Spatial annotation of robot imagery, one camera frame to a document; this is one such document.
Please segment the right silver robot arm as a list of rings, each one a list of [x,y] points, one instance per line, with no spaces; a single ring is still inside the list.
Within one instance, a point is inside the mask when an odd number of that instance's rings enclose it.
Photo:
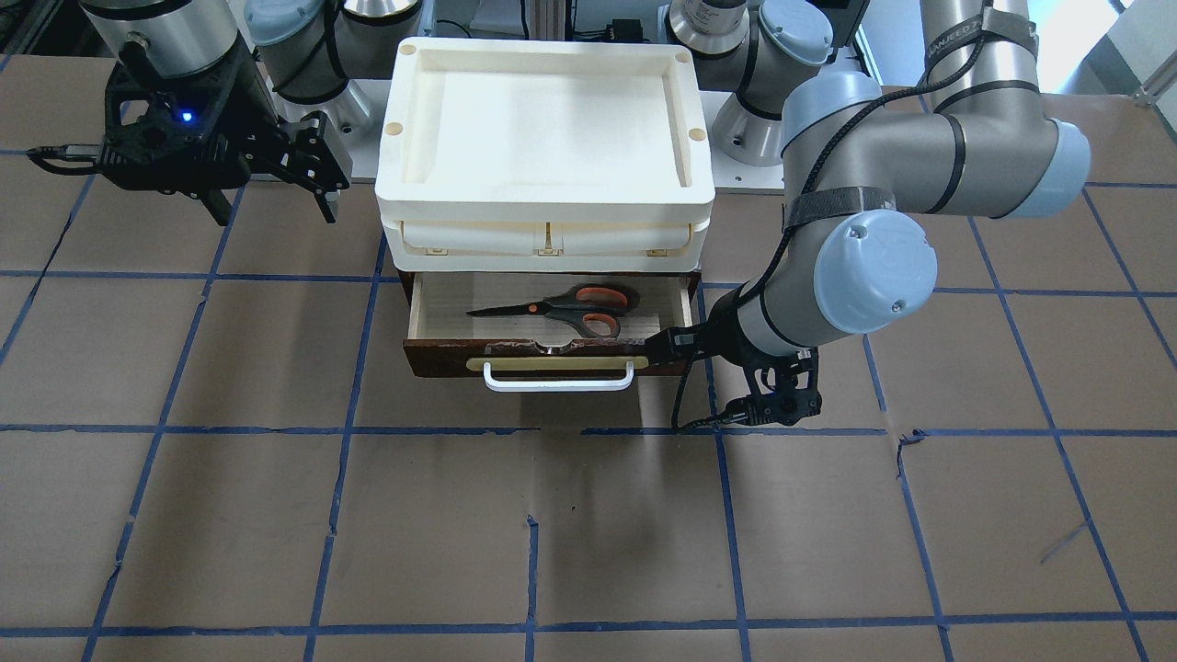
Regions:
[[[118,188],[184,194],[219,225],[252,176],[306,188],[325,221],[350,187],[346,137],[371,125],[361,79],[388,79],[420,1],[84,1],[118,57],[89,163]]]

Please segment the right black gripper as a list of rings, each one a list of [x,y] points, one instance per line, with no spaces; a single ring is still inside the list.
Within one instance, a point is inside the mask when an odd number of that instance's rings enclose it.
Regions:
[[[252,119],[242,125],[241,152],[245,155],[246,180],[273,177],[282,183],[307,188],[315,194],[315,206],[325,221],[339,219],[339,192],[350,188],[350,154],[337,161],[330,150],[315,150],[311,137],[325,127],[319,110],[294,124],[280,119]],[[202,207],[221,227],[227,227],[233,205],[221,188],[202,191]]]

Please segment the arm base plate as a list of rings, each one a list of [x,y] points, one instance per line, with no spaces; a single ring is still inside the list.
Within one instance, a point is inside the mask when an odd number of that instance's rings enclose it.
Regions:
[[[311,106],[291,102],[275,92],[270,97],[278,114],[291,124],[319,110],[325,127],[310,143],[314,143],[315,150],[330,150],[340,164],[343,152],[348,152],[350,181],[374,183],[390,84],[380,79],[350,80],[339,97]]]
[[[783,123],[749,113],[727,92],[701,91],[701,102],[717,192],[783,194]]]

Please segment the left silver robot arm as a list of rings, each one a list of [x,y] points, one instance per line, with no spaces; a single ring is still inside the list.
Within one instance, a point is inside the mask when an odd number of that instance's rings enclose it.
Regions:
[[[923,306],[937,256],[916,214],[1048,217],[1080,193],[1091,148],[1048,118],[1024,1],[920,4],[927,113],[857,72],[823,73],[783,102],[782,256],[701,325],[645,342],[651,364],[722,356],[769,366]]]

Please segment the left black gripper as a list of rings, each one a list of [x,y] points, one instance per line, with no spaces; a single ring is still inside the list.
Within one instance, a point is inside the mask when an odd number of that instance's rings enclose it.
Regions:
[[[701,360],[719,357],[737,364],[737,327],[734,325],[691,325],[664,327],[644,340],[650,365]]]

